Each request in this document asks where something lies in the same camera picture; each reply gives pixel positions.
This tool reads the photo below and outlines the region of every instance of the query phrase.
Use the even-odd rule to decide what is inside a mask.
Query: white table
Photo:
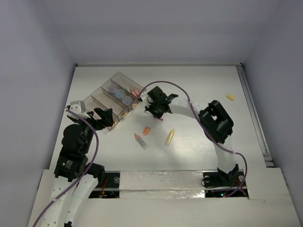
[[[90,199],[79,226],[299,226],[280,169],[266,168],[236,67],[77,67],[66,104],[84,100],[118,71],[142,86],[156,80],[167,80],[183,87],[193,101],[220,101],[234,121],[233,148],[241,152],[248,162],[250,200],[164,200],[146,199],[140,195],[136,198],[136,194],[128,196],[129,199]],[[185,97],[172,85],[157,85],[167,95],[174,93]],[[232,94],[235,100],[228,100],[227,94]],[[128,171],[152,173],[158,170],[187,170],[182,171],[182,174],[180,172],[180,182],[188,179],[186,176],[191,173],[189,170],[217,168],[214,147],[194,119],[169,113],[163,119],[162,122],[153,119],[143,113],[143,106],[138,105],[112,131],[98,132],[100,146],[95,163],[105,166],[107,171],[123,171],[124,174],[128,174]],[[64,113],[50,170],[43,174],[29,226],[48,202],[46,198],[51,190],[53,171],[62,148],[63,130],[70,124],[72,122]],[[146,126],[151,128],[151,132],[143,136]],[[172,129],[175,129],[175,136],[166,148],[163,146],[164,141]],[[149,147],[147,150],[142,150],[137,144],[134,133],[141,135]],[[89,159],[95,145],[94,138],[88,153]],[[241,158],[237,157],[237,161],[243,168]],[[191,183],[198,187],[196,183],[200,178],[195,177]],[[145,183],[136,187],[147,188]]]
[[[66,104],[84,100],[118,71],[142,86],[156,80],[167,80],[183,87],[193,101],[220,101],[234,121],[234,150],[243,153],[250,167],[266,167],[236,67],[77,67]],[[175,93],[185,97],[172,85],[158,86],[167,95]],[[232,94],[235,100],[227,99],[227,94]],[[105,166],[107,171],[217,168],[214,147],[194,119],[169,113],[163,118],[162,122],[153,119],[143,112],[143,106],[136,107],[112,131],[98,132],[100,147],[95,162]],[[52,170],[62,148],[63,130],[70,124],[72,122],[64,113],[50,165]],[[149,149],[143,151],[134,134],[142,136],[146,126],[151,127],[150,134],[143,138]],[[174,140],[166,148],[163,144],[172,129],[175,129]],[[89,158],[95,146],[93,139]],[[237,160],[243,167],[241,158]]]

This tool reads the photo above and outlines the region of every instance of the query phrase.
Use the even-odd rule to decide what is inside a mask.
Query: gray wall
[[[40,0],[0,3],[0,220],[27,226],[74,63]]]
[[[245,73],[276,166],[303,224],[303,1],[283,0]]]
[[[246,60],[280,0],[44,0],[77,63]]]

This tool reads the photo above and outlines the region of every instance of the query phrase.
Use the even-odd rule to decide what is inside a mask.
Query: pink object
[[[133,96],[138,97],[133,88],[131,88],[131,91],[132,91]]]
[[[138,91],[138,89],[134,89],[135,93],[137,94],[137,97],[140,95],[140,92]]]

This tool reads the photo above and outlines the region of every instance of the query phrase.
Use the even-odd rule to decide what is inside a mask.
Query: orange object
[[[140,92],[138,91],[138,89],[134,89],[134,91],[135,91],[135,93],[136,93],[136,95],[137,95],[137,97],[139,97],[139,95],[140,95]]]
[[[146,127],[143,131],[143,134],[147,135],[150,132],[150,130],[151,130],[150,127]]]
[[[138,97],[133,88],[131,88],[131,92],[132,92],[133,96]]]

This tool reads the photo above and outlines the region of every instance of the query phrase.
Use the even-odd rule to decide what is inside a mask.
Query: clear plastic bin
[[[115,75],[113,75],[111,77],[111,81],[113,81],[116,84],[118,84],[119,87],[122,87],[127,92],[127,94],[129,96],[131,95],[131,97],[134,98],[134,100],[132,101],[132,103],[127,106],[128,110],[131,111],[133,108],[135,108],[137,106],[137,104],[138,104],[138,98],[135,97],[128,90],[130,90],[130,89],[137,89],[139,92],[141,92],[142,89],[143,89],[143,87],[140,86],[139,84],[137,84],[136,82],[134,82],[132,79],[129,79],[126,75],[124,75],[121,72],[117,72]]]
[[[95,120],[101,119],[100,116],[94,111],[95,108],[100,108],[101,110],[107,110],[108,109],[104,105],[102,105],[100,102],[98,102],[96,99],[94,99],[92,96],[87,97],[84,100],[84,104],[85,104],[85,109],[86,109],[87,112],[90,112],[90,111],[94,112],[93,118]],[[107,127],[107,129],[109,131],[111,131],[119,122],[118,116],[114,113],[113,113],[113,120],[114,120],[113,126],[112,127]]]
[[[118,86],[118,89],[116,90],[116,93],[113,94],[111,92],[111,88],[114,86],[114,85],[117,85]],[[133,108],[135,108],[138,104],[138,99],[137,97],[135,97],[133,94],[129,93],[124,87],[120,86],[119,84],[113,82],[112,80],[108,80],[105,84],[103,84],[101,86],[102,89],[106,90],[109,94],[112,95],[112,97],[114,97],[115,99],[117,99],[117,101],[120,101],[122,104],[126,105],[127,106],[127,109],[128,111],[131,111]],[[117,96],[117,92],[119,91],[124,91],[125,95],[121,98],[119,98]],[[125,102],[125,97],[130,97],[132,100],[128,103]]]
[[[113,113],[118,116],[119,120],[122,120],[128,114],[127,106],[101,87],[94,91],[91,96],[105,106],[106,109],[112,108]]]

